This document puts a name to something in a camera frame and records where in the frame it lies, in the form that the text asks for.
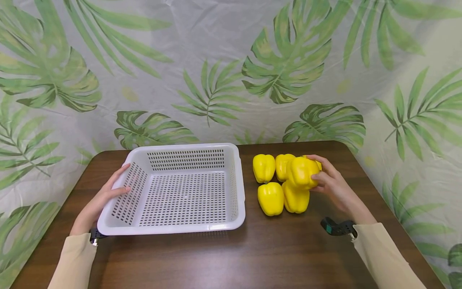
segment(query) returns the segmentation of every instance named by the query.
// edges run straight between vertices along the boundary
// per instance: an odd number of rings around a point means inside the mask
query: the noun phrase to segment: sleeve
[[[354,247],[380,289],[425,288],[382,223],[354,228],[358,232]]]
[[[90,233],[67,237],[48,289],[87,289],[95,255]]]

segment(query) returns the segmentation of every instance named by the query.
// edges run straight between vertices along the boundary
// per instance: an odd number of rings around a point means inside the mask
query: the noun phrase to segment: wooden table
[[[376,288],[350,237],[329,236],[319,225],[325,216],[345,220],[325,196],[312,193],[308,210],[300,215],[286,211],[277,217],[263,214],[252,172],[252,158],[261,153],[310,153],[328,158],[385,225],[427,288],[443,288],[343,144],[327,141],[245,145],[239,146],[239,152],[246,194],[246,219],[239,229],[100,240],[90,288]],[[12,288],[47,287],[75,217],[127,154],[128,151],[108,151],[91,161]]]

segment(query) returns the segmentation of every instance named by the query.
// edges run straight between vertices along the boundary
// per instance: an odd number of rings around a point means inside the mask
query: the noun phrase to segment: backdrop
[[[319,140],[462,288],[461,27],[459,0],[0,0],[0,288],[101,151]]]

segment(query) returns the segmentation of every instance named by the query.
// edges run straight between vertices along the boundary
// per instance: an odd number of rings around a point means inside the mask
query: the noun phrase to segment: white plastic basket
[[[233,230],[245,219],[241,159],[231,143],[153,146],[128,154],[131,166],[98,220],[104,235]]]

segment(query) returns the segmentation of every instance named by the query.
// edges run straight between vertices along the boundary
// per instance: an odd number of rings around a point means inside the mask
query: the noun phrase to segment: yellow bell pepper
[[[270,182],[276,169],[274,157],[270,154],[256,155],[253,160],[253,169],[258,183]]]
[[[284,207],[291,213],[301,214],[308,208],[310,202],[310,191],[301,191],[290,185],[288,182],[282,184],[284,191]]]
[[[276,177],[278,181],[287,181],[287,163],[294,158],[295,156],[293,154],[280,154],[276,157]]]
[[[284,209],[284,193],[279,183],[262,184],[258,187],[258,203],[268,216],[276,216]]]
[[[305,157],[292,159],[286,168],[287,181],[295,189],[308,191],[316,187],[318,182],[311,179],[311,176],[321,171],[321,163]]]

